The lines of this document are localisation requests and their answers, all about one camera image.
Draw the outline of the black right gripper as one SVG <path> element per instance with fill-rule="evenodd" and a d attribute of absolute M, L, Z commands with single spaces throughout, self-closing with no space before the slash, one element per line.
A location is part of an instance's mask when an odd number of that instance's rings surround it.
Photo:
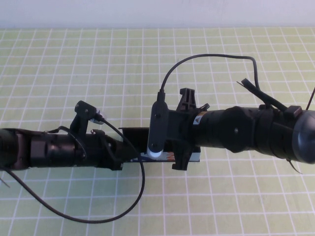
<path fill-rule="evenodd" d="M 168 149 L 173 150 L 175 163 L 172 169 L 186 171 L 194 150 L 209 146 L 208 103 L 197 107 L 195 90 L 180 89 L 182 96 L 176 111 L 168 116 Z"/>

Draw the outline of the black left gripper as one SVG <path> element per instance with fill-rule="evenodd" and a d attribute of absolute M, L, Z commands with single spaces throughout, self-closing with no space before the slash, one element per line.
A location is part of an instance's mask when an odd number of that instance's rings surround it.
<path fill-rule="evenodd" d="M 31 138 L 30 166 L 37 168 L 95 167 L 120 171 L 123 162 L 133 162 L 138 150 L 123 141 L 123 154 L 117 155 L 121 142 L 93 130 L 83 138 L 70 134 L 41 133 Z"/>

